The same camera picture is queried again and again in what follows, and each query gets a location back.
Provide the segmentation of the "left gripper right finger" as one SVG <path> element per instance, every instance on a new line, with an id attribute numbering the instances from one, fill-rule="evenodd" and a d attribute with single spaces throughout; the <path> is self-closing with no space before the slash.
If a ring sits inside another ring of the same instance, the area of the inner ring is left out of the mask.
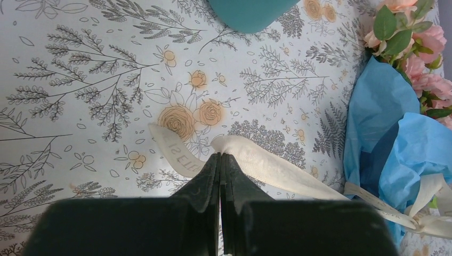
<path id="1" fill-rule="evenodd" d="M 224 252 L 230 255 L 397 255 L 384 220 L 361 201 L 271 198 L 220 156 Z"/>

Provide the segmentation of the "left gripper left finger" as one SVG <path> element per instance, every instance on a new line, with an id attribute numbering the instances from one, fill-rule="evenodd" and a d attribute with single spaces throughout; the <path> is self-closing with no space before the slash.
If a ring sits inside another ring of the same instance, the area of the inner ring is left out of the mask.
<path id="1" fill-rule="evenodd" d="M 168 198 L 65 199 L 51 205 L 23 255 L 217 255 L 220 154 Z"/>

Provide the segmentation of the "cream ribbon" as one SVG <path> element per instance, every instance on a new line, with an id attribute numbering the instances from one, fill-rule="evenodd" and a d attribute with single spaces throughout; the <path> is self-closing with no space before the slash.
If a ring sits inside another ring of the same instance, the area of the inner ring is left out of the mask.
<path id="1" fill-rule="evenodd" d="M 217 153 L 232 154 L 246 175 L 271 186 L 316 199 L 342 200 L 347 195 L 357 195 L 376 207 L 384 219 L 413 233 L 451 239 L 451 189 L 442 174 L 422 176 L 414 204 L 401 213 L 351 182 L 345 184 L 344 194 L 340 194 L 247 138 L 222 135 L 214 138 L 211 146 Z"/>

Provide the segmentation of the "blue wrapping paper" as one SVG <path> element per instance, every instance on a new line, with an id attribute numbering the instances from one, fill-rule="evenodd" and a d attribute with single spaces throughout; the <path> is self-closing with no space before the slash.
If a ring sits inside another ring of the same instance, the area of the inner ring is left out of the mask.
<path id="1" fill-rule="evenodd" d="M 419 109 L 402 75 L 370 58 L 349 102 L 344 193 L 372 205 L 395 242 L 451 239 L 451 130 Z"/>

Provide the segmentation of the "pink flowers bunch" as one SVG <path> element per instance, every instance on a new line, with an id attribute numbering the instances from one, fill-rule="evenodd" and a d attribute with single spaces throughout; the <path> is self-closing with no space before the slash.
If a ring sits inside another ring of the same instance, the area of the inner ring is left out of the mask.
<path id="1" fill-rule="evenodd" d="M 390 64 L 412 86 L 421 114 L 451 128 L 451 81 L 435 74 L 442 67 L 444 30 L 428 21 L 434 1 L 381 1 L 365 47 Z"/>

